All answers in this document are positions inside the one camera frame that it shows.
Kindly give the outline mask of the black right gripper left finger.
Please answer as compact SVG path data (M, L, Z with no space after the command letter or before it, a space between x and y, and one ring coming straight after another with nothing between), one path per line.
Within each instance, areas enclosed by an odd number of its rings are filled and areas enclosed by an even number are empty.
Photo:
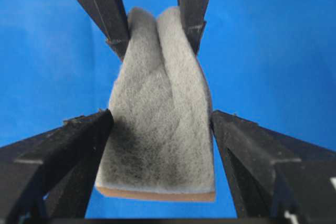
M1 148L1 223L82 218L113 117L109 110Z

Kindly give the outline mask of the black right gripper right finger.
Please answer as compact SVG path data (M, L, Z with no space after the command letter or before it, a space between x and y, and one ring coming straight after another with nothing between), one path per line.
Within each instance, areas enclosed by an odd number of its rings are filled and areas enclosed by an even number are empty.
M211 126L237 216L335 223L335 152L222 111Z

